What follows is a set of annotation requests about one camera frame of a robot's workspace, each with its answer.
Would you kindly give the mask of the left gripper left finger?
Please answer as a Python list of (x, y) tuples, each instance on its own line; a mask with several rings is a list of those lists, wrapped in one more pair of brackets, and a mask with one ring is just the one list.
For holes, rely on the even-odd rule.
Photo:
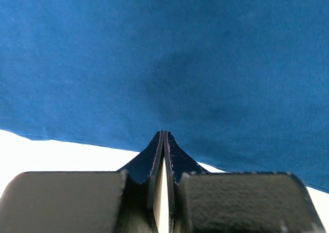
[(28, 171), (1, 196), (1, 232), (160, 232), (164, 132), (117, 171)]

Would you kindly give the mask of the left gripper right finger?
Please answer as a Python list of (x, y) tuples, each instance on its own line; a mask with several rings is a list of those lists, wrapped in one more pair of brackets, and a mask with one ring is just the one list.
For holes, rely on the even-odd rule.
[(212, 173), (163, 134), (170, 232), (325, 232), (307, 188), (288, 172)]

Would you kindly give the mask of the navy blue t-shirt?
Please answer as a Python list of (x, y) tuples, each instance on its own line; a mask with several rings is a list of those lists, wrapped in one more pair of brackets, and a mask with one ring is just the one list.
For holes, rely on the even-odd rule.
[(1, 129), (328, 191), (328, 0), (1, 0)]

